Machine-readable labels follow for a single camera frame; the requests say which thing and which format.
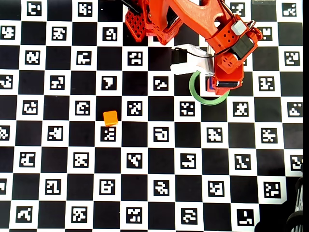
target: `green ring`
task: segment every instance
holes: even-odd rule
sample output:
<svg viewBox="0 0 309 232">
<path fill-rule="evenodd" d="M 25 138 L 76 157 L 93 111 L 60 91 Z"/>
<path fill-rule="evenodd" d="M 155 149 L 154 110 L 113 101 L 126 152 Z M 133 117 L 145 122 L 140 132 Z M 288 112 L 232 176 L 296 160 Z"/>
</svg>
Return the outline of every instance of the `green ring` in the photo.
<svg viewBox="0 0 309 232">
<path fill-rule="evenodd" d="M 195 90 L 194 87 L 194 83 L 195 80 L 197 79 L 197 77 L 200 75 L 200 71 L 196 71 L 194 74 L 192 74 L 190 81 L 189 81 L 189 90 L 191 95 L 195 98 L 195 100 L 197 100 L 199 103 L 201 103 L 202 105 L 218 105 L 220 103 L 222 103 L 228 96 L 228 94 L 230 93 L 230 90 L 228 90 L 224 95 L 214 99 L 214 100 L 206 100 L 203 99 L 201 96 L 199 96 Z"/>
</svg>

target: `white plastic part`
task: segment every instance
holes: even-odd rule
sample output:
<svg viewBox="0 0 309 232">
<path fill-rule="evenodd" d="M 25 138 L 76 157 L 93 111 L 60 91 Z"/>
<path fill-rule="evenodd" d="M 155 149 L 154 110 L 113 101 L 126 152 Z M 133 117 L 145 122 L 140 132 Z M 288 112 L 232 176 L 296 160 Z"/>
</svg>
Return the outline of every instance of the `white plastic part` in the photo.
<svg viewBox="0 0 309 232">
<path fill-rule="evenodd" d="M 231 29 L 236 35 L 241 35 L 247 27 L 241 20 L 239 20 L 231 26 Z"/>
</svg>

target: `white square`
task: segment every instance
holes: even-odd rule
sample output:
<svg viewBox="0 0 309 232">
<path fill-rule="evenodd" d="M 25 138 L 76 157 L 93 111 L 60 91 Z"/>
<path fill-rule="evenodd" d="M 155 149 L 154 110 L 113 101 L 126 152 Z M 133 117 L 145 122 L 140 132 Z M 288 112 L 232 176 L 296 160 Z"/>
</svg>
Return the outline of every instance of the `white square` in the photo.
<svg viewBox="0 0 309 232">
<path fill-rule="evenodd" d="M 148 122 L 148 96 L 122 96 L 123 122 Z"/>
<path fill-rule="evenodd" d="M 0 95 L 17 95 L 19 70 L 0 69 Z"/>
<path fill-rule="evenodd" d="M 303 71 L 303 46 L 279 46 L 279 70 L 281 72 L 302 72 Z M 286 61 L 285 54 L 290 54 L 289 60 Z"/>
<path fill-rule="evenodd" d="M 42 123 L 42 146 L 69 146 L 69 128 L 69 121 L 44 120 Z"/>
<path fill-rule="evenodd" d="M 148 47 L 122 47 L 122 71 L 148 71 Z"/>
<path fill-rule="evenodd" d="M 174 97 L 175 122 L 200 122 L 201 104 L 192 96 Z"/>
<path fill-rule="evenodd" d="M 234 112 L 233 103 L 237 104 Z M 227 97 L 227 121 L 228 122 L 254 122 L 254 97 Z"/>
<path fill-rule="evenodd" d="M 182 224 L 182 208 L 196 209 L 197 215 L 192 216 L 197 220 L 197 225 Z M 175 203 L 175 229 L 177 231 L 203 231 L 204 230 L 203 202 L 176 202 Z"/>
<path fill-rule="evenodd" d="M 295 102 L 293 106 L 298 107 L 301 104 L 303 107 L 303 97 L 281 97 L 281 110 L 282 110 L 282 122 L 283 123 L 303 123 L 303 117 L 294 117 L 299 115 L 296 109 L 288 109 L 288 102 Z"/>
<path fill-rule="evenodd" d="M 70 121 L 95 121 L 96 96 L 71 95 L 70 96 Z"/>
<path fill-rule="evenodd" d="M 97 96 L 122 95 L 122 71 L 97 71 Z"/>
<path fill-rule="evenodd" d="M 148 47 L 173 47 L 174 46 L 174 38 L 172 38 L 166 45 L 162 45 L 159 41 L 154 41 L 153 35 L 148 37 Z"/>
<path fill-rule="evenodd" d="M 280 198 L 267 198 L 265 197 L 264 191 L 264 182 L 279 182 L 278 184 L 280 190 Z M 286 182 L 285 176 L 261 176 L 257 177 L 257 188 L 259 194 L 259 204 L 283 204 L 287 200 L 286 196 Z M 267 196 L 272 196 L 272 194 L 278 194 L 277 189 L 272 189 L 269 186 L 268 192 L 266 192 Z"/>
<path fill-rule="evenodd" d="M 259 47 L 278 47 L 278 23 L 277 22 L 256 22 L 255 28 L 263 28 L 261 30 L 263 39 L 257 42 Z M 272 41 L 264 41 L 267 36 L 272 36 Z"/>
<path fill-rule="evenodd" d="M 67 170 L 69 174 L 95 173 L 95 148 L 69 146 Z"/>
<path fill-rule="evenodd" d="M 16 210 L 19 206 L 30 206 L 32 207 L 32 216 L 29 217 L 31 222 L 18 223 L 16 222 Z M 38 227 L 38 216 L 39 216 L 39 201 L 11 201 L 10 211 L 10 229 L 37 229 Z"/>
<path fill-rule="evenodd" d="M 171 71 L 148 71 L 148 96 L 174 96 L 174 74 Z"/>
<path fill-rule="evenodd" d="M 46 46 L 21 45 L 19 48 L 19 70 L 45 70 Z"/>
<path fill-rule="evenodd" d="M 291 8 L 291 16 L 287 16 L 288 12 L 284 12 L 282 10 L 283 3 L 295 3 L 296 6 L 293 7 L 296 11 Z M 276 0 L 276 12 L 277 12 L 277 21 L 278 22 L 294 22 L 294 23 L 302 23 L 303 22 L 303 1 L 299 0 Z"/>
<path fill-rule="evenodd" d="M 21 0 L 21 21 L 47 21 L 47 0 L 31 1 L 40 3 L 40 6 L 31 3 L 29 5 L 28 1 L 29 0 Z"/>
<path fill-rule="evenodd" d="M 257 176 L 256 150 L 250 148 L 229 148 L 228 164 L 230 175 Z"/>
<path fill-rule="evenodd" d="M 141 208 L 141 223 L 126 223 L 127 208 Z M 148 229 L 148 202 L 120 202 L 120 229 L 122 230 L 147 230 Z"/>
<path fill-rule="evenodd" d="M 303 173 L 301 172 L 302 158 L 295 159 L 294 164 L 291 163 L 291 159 L 295 156 L 303 156 L 302 149 L 285 149 L 284 150 L 284 166 L 285 166 L 285 176 L 297 176 L 302 177 Z"/>
<path fill-rule="evenodd" d="M 16 146 L 14 149 L 14 173 L 40 173 L 42 148 L 40 146 Z"/>
<path fill-rule="evenodd" d="M 120 199 L 121 199 L 121 174 L 111 174 L 111 173 L 94 174 L 94 180 L 93 180 L 94 201 L 119 202 Z"/>
<path fill-rule="evenodd" d="M 252 226 L 239 226 L 237 222 L 237 210 L 238 209 L 253 209 L 254 225 Z M 232 219 L 232 231 L 239 232 L 254 232 L 254 228 L 260 221 L 260 207 L 259 204 L 249 203 L 231 203 L 231 219 Z"/>
<path fill-rule="evenodd" d="M 213 139 L 213 136 L 207 133 L 207 128 L 209 129 L 209 132 L 211 132 L 210 130 L 212 128 L 218 128 L 217 132 L 221 133 L 222 136 L 218 134 L 220 137 L 217 136 L 216 138 Z M 228 123 L 227 122 L 201 122 L 201 144 L 202 144 L 202 148 L 228 148 Z"/>
<path fill-rule="evenodd" d="M 148 147 L 175 147 L 174 122 L 148 122 Z"/>
<path fill-rule="evenodd" d="M 75 217 L 76 222 L 72 222 L 72 208 L 77 207 L 82 210 L 81 214 L 78 217 Z M 85 217 L 85 210 L 87 211 L 87 217 L 83 219 L 87 219 L 87 222 L 80 223 L 79 219 Z M 88 229 L 92 228 L 93 224 L 93 201 L 66 201 L 66 221 L 65 221 L 65 229 Z"/>
<path fill-rule="evenodd" d="M 98 22 L 97 46 L 122 47 L 123 23 Z"/>
<path fill-rule="evenodd" d="M 0 20 L 1 45 L 20 45 L 21 42 L 20 38 L 21 38 L 21 21 Z"/>
<path fill-rule="evenodd" d="M 202 149 L 178 148 L 174 149 L 176 175 L 202 175 Z"/>
<path fill-rule="evenodd" d="M 255 127 L 255 147 L 256 149 L 284 149 L 283 127 L 281 122 L 256 122 Z M 262 143 L 261 129 L 277 129 L 277 143 Z"/>
<path fill-rule="evenodd" d="M 66 173 L 41 173 L 39 200 L 65 201 L 67 199 L 67 179 Z"/>
<path fill-rule="evenodd" d="M 281 97 L 279 71 L 253 71 L 252 76 L 255 97 Z"/>
<path fill-rule="evenodd" d="M 18 95 L 16 120 L 42 121 L 44 95 Z"/>
<path fill-rule="evenodd" d="M 72 71 L 96 71 L 97 70 L 97 54 L 98 54 L 97 46 L 72 46 L 71 47 L 71 70 Z"/>
<path fill-rule="evenodd" d="M 121 128 L 122 128 L 122 124 L 120 121 L 118 121 L 117 125 L 111 126 L 111 127 L 106 127 L 104 121 L 96 121 L 95 147 L 121 147 L 121 138 L 122 138 Z M 115 140 L 114 139 L 105 140 L 103 137 L 101 138 L 101 130 L 104 130 L 104 133 L 105 133 L 107 129 L 109 129 L 109 131 L 106 133 L 109 133 L 110 136 L 114 136 L 114 133 L 116 133 Z"/>
<path fill-rule="evenodd" d="M 10 201 L 12 199 L 13 173 L 0 173 L 0 179 L 6 180 L 6 183 L 0 181 L 0 201 Z"/>
<path fill-rule="evenodd" d="M 148 148 L 122 147 L 121 174 L 148 174 Z"/>
<path fill-rule="evenodd" d="M 69 96 L 71 92 L 70 70 L 46 70 L 44 95 Z"/>
<path fill-rule="evenodd" d="M 0 146 L 15 146 L 16 121 L 0 120 L 0 135 Z"/>
<path fill-rule="evenodd" d="M 212 181 L 223 182 L 222 185 L 215 185 Z M 231 203 L 231 189 L 229 175 L 202 175 L 203 202 L 204 203 Z"/>
<path fill-rule="evenodd" d="M 72 28 L 72 22 L 47 21 L 46 45 L 72 46 Z"/>
<path fill-rule="evenodd" d="M 72 1 L 72 21 L 96 23 L 98 21 L 98 1 L 96 0 Z"/>
<path fill-rule="evenodd" d="M 175 175 L 148 174 L 147 178 L 149 202 L 175 202 Z"/>
</svg>

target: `small orange block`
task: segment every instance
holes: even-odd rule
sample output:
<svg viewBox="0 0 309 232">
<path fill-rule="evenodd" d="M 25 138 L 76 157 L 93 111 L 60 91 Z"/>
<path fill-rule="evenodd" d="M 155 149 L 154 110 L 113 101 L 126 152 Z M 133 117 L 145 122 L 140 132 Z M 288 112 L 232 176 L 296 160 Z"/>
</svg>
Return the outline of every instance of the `small orange block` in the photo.
<svg viewBox="0 0 309 232">
<path fill-rule="evenodd" d="M 117 112 L 115 110 L 104 112 L 103 118 L 107 127 L 118 124 Z"/>
</svg>

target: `checkerboard mat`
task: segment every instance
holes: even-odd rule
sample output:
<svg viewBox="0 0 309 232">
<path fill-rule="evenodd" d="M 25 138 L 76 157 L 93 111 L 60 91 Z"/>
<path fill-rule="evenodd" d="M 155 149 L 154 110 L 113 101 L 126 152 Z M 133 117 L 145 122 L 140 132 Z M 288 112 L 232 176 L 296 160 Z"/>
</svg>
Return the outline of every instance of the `checkerboard mat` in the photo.
<svg viewBox="0 0 309 232">
<path fill-rule="evenodd" d="M 208 46 L 187 26 L 137 43 L 121 1 L 0 0 L 0 232 L 282 228 L 302 175 L 302 3 L 226 3 L 264 36 L 243 86 L 204 106 L 170 71 L 172 46 Z"/>
</svg>

